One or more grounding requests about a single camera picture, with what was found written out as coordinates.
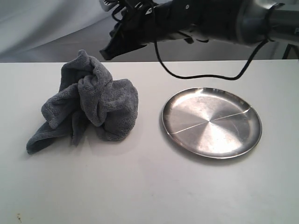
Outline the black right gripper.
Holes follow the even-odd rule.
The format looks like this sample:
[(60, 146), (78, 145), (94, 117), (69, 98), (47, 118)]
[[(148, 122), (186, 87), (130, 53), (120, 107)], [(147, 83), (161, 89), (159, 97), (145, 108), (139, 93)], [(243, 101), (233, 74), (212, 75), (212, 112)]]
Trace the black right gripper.
[(110, 42), (100, 50), (105, 60), (138, 50), (150, 43), (168, 41), (168, 2), (153, 0), (110, 0), (117, 21)]

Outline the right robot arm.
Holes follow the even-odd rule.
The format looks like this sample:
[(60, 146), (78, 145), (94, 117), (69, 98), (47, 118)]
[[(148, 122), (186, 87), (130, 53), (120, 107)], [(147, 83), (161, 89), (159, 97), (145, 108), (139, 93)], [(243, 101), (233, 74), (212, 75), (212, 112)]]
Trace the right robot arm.
[(109, 44), (100, 51), (106, 60), (150, 43), (210, 40), (245, 46), (262, 41), (299, 42), (299, 7), (273, 0), (119, 0), (119, 19)]

